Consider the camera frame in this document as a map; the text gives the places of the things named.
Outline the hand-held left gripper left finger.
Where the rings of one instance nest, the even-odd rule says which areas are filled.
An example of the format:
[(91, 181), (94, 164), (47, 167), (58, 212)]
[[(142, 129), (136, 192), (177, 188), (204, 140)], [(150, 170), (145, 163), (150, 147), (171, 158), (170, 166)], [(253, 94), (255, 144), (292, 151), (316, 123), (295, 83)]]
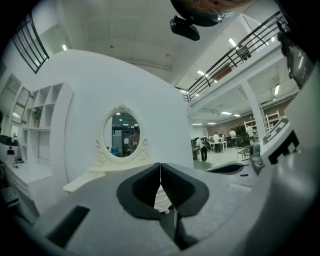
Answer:
[(148, 164), (89, 181), (50, 207), (33, 227), (69, 255), (175, 254), (179, 247), (154, 209), (159, 167)]

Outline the grey office chair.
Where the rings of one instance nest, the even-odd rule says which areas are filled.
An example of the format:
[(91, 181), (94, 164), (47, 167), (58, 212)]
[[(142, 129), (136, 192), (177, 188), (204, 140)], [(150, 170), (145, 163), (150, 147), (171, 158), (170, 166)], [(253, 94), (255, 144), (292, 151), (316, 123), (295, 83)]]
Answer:
[(246, 160), (250, 157), (250, 145), (245, 145), (243, 147), (237, 147), (237, 159), (238, 160)]

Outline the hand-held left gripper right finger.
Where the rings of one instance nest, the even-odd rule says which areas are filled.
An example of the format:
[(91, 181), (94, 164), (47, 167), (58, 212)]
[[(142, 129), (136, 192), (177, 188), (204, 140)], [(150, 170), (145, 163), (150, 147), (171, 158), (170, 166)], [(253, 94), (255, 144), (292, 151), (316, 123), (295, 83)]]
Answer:
[(210, 170), (163, 163), (160, 176), (174, 209), (169, 236), (182, 251), (217, 231), (253, 188), (250, 166), (237, 162)]

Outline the white dressing table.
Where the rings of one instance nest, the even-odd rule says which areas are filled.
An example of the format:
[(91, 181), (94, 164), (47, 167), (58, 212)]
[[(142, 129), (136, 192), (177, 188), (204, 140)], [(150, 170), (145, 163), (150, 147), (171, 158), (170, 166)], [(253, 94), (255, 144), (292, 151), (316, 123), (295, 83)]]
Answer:
[[(94, 179), (112, 175), (115, 173), (123, 172), (132, 168), (140, 167), (149, 165), (150, 163), (112, 163), (108, 166), (92, 166), (88, 169), (88, 171), (78, 177), (77, 179), (73, 180), (72, 182), (68, 183), (63, 187), (63, 190), (67, 193), (72, 193), (85, 185), (86, 183), (93, 181)], [(169, 214), (170, 213), (170, 206), (172, 205), (171, 201), (167, 197), (163, 187), (159, 185), (155, 201), (154, 201), (154, 208), (159, 211), (160, 213)]]

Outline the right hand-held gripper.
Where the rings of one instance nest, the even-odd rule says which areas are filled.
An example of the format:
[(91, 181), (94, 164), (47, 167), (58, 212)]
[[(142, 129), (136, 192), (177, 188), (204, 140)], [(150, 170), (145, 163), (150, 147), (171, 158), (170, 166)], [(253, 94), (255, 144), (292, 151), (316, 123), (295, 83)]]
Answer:
[(320, 62), (285, 113), (297, 152), (262, 170), (244, 203), (190, 256), (320, 255)]

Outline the white rack frame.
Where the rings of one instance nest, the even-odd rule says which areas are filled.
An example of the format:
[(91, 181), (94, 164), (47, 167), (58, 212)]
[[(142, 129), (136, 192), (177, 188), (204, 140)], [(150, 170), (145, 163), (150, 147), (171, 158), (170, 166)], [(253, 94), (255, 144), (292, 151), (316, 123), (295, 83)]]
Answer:
[(265, 114), (264, 119), (265, 119), (266, 131), (268, 132), (278, 123), (280, 119), (279, 111), (277, 110), (274, 113)]

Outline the black phone with mount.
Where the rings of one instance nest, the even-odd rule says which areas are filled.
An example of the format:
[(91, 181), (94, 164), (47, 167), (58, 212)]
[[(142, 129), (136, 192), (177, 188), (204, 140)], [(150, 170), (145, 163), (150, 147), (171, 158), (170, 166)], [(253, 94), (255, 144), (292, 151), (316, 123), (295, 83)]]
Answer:
[(302, 89), (314, 69), (315, 61), (293, 41), (292, 33), (286, 31), (280, 21), (276, 25), (279, 29), (276, 37), (281, 44), (281, 52), (286, 57), (288, 76)]

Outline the oval mirror ornate white frame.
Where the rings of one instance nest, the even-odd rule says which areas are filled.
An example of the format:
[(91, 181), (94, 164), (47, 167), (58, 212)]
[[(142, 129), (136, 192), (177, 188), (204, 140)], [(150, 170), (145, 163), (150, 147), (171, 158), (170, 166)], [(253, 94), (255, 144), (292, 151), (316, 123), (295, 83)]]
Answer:
[(151, 164), (147, 143), (140, 119), (121, 104), (104, 117), (89, 171), (123, 171)]

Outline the white cubby shelving unit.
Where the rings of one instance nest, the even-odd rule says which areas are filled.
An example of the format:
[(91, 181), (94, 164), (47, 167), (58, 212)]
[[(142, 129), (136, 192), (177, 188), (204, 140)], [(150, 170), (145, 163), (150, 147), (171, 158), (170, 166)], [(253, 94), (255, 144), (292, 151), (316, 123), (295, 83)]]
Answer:
[[(55, 175), (66, 176), (65, 128), (74, 91), (62, 82), (33, 91), (26, 105), (26, 162), (49, 166)], [(33, 112), (41, 113), (35, 128)]]

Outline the black balcony railing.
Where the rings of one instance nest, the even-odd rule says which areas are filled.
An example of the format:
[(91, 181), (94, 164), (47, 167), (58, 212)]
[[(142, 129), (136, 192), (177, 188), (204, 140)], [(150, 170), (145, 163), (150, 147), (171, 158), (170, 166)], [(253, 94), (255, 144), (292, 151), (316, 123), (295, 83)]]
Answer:
[(17, 26), (11, 40), (22, 59), (35, 74), (50, 58), (38, 35), (31, 12)]
[(285, 24), (280, 11), (262, 22), (246, 14), (239, 15), (201, 54), (176, 86), (182, 100), (191, 102), (249, 58), (274, 45), (279, 32), (277, 23)]

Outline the white work table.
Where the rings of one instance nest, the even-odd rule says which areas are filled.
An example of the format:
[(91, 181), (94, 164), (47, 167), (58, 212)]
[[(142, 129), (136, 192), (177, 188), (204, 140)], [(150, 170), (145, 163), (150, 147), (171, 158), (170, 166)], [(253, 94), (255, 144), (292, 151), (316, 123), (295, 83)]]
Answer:
[[(225, 151), (227, 151), (227, 150), (228, 150), (227, 141), (226, 141), (226, 140), (220, 141), (218, 148), (219, 148), (219, 151), (220, 151), (220, 152), (225, 152)], [(212, 143), (212, 144), (211, 144), (211, 151), (213, 152), (213, 151), (215, 151), (215, 150), (216, 150), (216, 144), (215, 144), (215, 143)]]

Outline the white cabinet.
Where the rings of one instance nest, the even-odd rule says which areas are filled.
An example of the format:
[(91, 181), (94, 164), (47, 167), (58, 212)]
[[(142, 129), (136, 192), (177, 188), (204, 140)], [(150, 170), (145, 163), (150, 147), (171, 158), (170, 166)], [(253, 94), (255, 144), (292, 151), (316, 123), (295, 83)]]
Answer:
[(17, 194), (21, 214), (34, 223), (55, 202), (50, 167), (38, 163), (4, 163), (5, 174)]

